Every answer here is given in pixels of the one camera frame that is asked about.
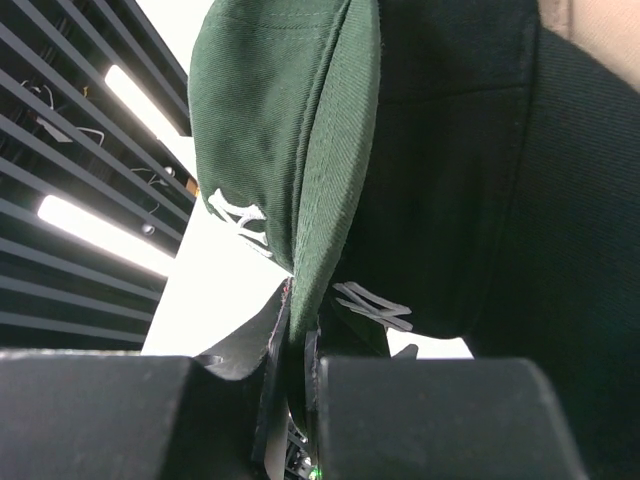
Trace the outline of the dark green cap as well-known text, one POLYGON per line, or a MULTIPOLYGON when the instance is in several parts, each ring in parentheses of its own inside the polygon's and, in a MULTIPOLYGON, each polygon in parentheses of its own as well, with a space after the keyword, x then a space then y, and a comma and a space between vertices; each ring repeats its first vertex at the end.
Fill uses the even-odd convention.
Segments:
POLYGON ((369 163, 381 73, 374 1, 216 1, 188 97, 207 210, 291 278, 284 370, 308 427, 304 342, 340 261, 369 163))

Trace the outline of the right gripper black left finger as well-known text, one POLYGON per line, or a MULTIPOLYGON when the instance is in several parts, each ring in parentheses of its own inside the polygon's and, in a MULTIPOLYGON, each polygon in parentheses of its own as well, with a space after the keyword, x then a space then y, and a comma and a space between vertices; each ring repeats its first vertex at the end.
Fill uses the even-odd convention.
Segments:
POLYGON ((215 468, 282 468, 288 406, 284 351, 292 281, 284 280, 250 320, 197 359, 211 376, 205 431, 215 468))

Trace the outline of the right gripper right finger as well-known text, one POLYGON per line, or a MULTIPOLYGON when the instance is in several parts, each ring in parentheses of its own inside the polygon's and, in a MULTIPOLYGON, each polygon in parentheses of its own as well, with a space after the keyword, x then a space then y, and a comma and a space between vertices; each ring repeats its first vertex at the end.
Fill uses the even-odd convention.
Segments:
POLYGON ((320 336, 319 328, 308 331, 304 343, 305 409, 308 413, 315 413, 318 410, 320 336))

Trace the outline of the beige cap black letter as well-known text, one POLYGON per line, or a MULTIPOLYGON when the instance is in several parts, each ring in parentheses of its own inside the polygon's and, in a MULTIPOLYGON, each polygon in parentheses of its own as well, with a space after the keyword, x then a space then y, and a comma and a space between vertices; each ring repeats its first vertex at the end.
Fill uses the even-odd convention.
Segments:
POLYGON ((639 0, 538 0, 543 26, 639 89, 639 0))

